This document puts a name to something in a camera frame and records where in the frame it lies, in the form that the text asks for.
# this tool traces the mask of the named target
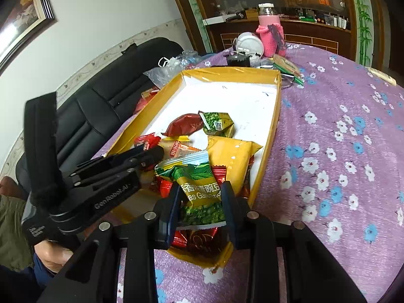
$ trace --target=sofa cushion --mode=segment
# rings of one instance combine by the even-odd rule
[[[56,147],[61,171],[89,160],[133,114],[141,93],[153,86],[143,72],[156,67],[162,57],[181,52],[180,45],[162,37],[133,45],[69,97],[57,110]],[[30,192],[26,169],[23,155],[16,177]]]

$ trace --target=green snack package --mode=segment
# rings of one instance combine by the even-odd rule
[[[187,226],[196,226],[194,229],[207,229],[207,227],[197,226],[205,224],[217,224],[223,221],[225,221],[225,214],[223,212],[222,203],[218,202],[198,207],[182,207],[178,226],[181,228],[185,228]]]
[[[207,135],[225,136],[232,138],[234,134],[234,122],[227,113],[199,112],[203,121],[203,131]]]
[[[160,162],[156,175],[177,181],[187,195],[188,207],[220,202],[220,187],[213,176],[207,150]]]

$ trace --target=painting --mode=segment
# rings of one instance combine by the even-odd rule
[[[0,74],[54,20],[49,0],[19,0],[0,28]]]

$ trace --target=plastic bag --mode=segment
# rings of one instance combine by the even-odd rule
[[[177,74],[186,69],[193,69],[202,57],[196,51],[186,50],[179,56],[167,59],[161,58],[158,67],[147,70],[145,74],[155,86],[162,89]]]

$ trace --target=person's hand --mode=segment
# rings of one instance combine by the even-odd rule
[[[36,244],[34,249],[44,266],[55,273],[58,273],[73,255],[71,250],[48,240]]]

